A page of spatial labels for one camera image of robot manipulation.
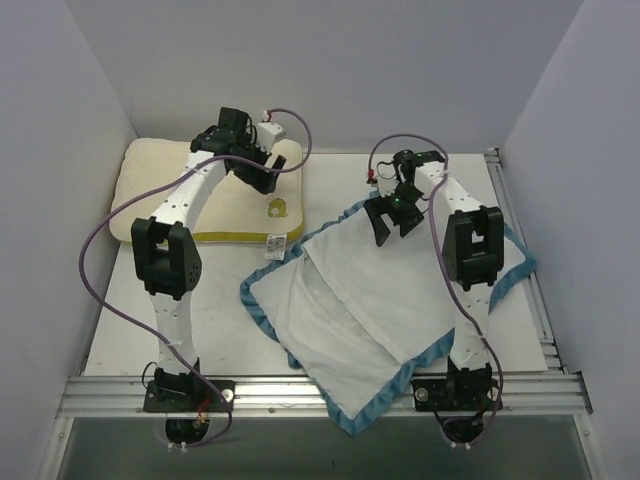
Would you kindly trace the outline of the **cream yellow pillow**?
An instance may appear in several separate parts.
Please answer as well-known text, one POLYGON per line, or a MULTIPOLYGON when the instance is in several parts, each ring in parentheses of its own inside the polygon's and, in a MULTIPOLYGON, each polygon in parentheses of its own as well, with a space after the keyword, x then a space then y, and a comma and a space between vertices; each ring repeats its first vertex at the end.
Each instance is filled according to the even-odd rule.
MULTIPOLYGON (((134 140, 124 154, 111 207, 175 180, 189 153, 186 142, 134 140)), ((304 231, 302 171, 278 177, 273 193, 262 195, 227 175, 213 190, 192 230, 198 243, 264 243, 270 234, 297 240, 304 231)))

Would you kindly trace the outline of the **blue white pillowcase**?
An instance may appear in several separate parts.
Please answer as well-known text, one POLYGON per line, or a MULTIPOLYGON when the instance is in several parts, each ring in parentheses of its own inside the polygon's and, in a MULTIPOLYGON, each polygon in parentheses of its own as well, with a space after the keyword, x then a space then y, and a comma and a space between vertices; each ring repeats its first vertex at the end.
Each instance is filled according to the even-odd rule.
POLYGON ((441 274, 427 226, 375 243, 362 203, 254 271, 240 299, 259 329, 317 384, 329 417, 356 435, 402 394, 418 368, 488 362, 481 335, 536 266, 512 231, 493 286, 462 291, 441 274))

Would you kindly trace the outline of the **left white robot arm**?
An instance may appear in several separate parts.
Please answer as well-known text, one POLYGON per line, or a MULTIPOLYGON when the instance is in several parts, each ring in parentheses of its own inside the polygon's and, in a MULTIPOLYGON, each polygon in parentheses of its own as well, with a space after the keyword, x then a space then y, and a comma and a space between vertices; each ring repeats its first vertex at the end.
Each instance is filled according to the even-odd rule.
POLYGON ((201 278, 202 261, 192 229, 229 173, 262 195, 275 191, 286 159, 279 155, 271 166, 267 163, 285 131, 271 116, 265 111, 255 124, 242 110, 221 108, 217 123, 191 141, 181 183, 149 218, 137 218, 131 226, 136 275, 150 295, 163 336, 154 380, 167 388, 167 400, 180 411, 193 410, 202 399, 193 373, 199 357, 191 323, 191 293, 201 278))

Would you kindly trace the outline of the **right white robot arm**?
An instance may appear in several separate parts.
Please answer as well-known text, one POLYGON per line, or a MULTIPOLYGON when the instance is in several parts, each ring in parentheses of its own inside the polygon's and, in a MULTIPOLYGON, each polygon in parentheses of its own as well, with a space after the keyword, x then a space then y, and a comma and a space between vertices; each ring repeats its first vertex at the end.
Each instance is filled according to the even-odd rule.
POLYGON ((490 369, 483 343, 491 288, 504 266, 504 219, 497 207, 474 198, 446 171, 437 151, 401 150, 370 180, 378 195, 365 202, 375 243, 391 234, 390 219, 406 237, 425 219, 434 243, 436 265, 444 268, 445 285, 456 294, 455 333, 448 371, 481 373, 490 369))

